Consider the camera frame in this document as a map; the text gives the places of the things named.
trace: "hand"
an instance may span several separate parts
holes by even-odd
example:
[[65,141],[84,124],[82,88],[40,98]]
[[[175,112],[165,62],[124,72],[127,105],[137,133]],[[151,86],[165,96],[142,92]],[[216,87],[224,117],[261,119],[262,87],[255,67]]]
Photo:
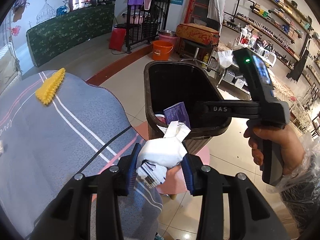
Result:
[[[244,132],[244,137],[249,138],[252,132],[264,140],[280,144],[281,155],[284,161],[283,175],[291,174],[302,163],[305,151],[290,125],[286,125],[284,129],[272,126],[247,128]],[[250,138],[248,143],[252,148],[254,163],[261,166],[263,164],[263,154],[258,150],[257,142],[253,138]]]

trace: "purple package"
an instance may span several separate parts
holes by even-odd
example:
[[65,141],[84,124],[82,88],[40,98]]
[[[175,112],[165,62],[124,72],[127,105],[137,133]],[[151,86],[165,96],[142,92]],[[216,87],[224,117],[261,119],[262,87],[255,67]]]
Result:
[[172,121],[179,121],[183,122],[187,127],[191,129],[189,116],[187,114],[186,107],[184,106],[184,102],[180,102],[173,106],[170,106],[167,109],[164,109],[163,112],[167,124]]

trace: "black plant pot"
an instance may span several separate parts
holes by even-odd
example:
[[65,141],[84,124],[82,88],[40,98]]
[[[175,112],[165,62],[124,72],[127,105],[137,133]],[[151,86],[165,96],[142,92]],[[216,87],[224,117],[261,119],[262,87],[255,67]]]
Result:
[[157,35],[157,31],[159,29],[160,22],[143,22],[142,23],[142,36],[143,38],[154,37]]

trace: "black trash can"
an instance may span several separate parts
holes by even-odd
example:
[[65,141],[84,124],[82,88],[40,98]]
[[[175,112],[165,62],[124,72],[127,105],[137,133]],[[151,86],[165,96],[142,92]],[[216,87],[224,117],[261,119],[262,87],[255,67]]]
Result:
[[223,100],[204,69],[182,62],[153,61],[144,69],[144,87],[149,139],[163,137],[157,125],[168,127],[154,113],[179,102],[184,102],[189,115],[191,132],[184,142],[190,154],[196,154],[213,136],[224,133],[231,122],[231,117],[215,117],[204,123],[194,113],[197,101]]

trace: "metal bolt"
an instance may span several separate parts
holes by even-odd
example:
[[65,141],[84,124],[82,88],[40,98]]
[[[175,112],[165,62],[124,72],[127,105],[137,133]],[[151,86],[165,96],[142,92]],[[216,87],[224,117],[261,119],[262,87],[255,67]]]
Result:
[[75,180],[81,180],[83,178],[83,174],[78,173],[74,176]]
[[113,165],[113,166],[111,166],[111,167],[109,168],[109,171],[111,171],[111,172],[117,172],[117,171],[119,171],[119,167],[116,166],[116,165]]
[[201,167],[201,170],[204,171],[204,172],[209,172],[209,171],[211,170],[211,168],[210,168],[210,166],[208,166],[208,165],[203,165],[203,166]]
[[238,179],[241,179],[241,180],[245,180],[247,178],[247,176],[244,173],[238,173],[237,177]]

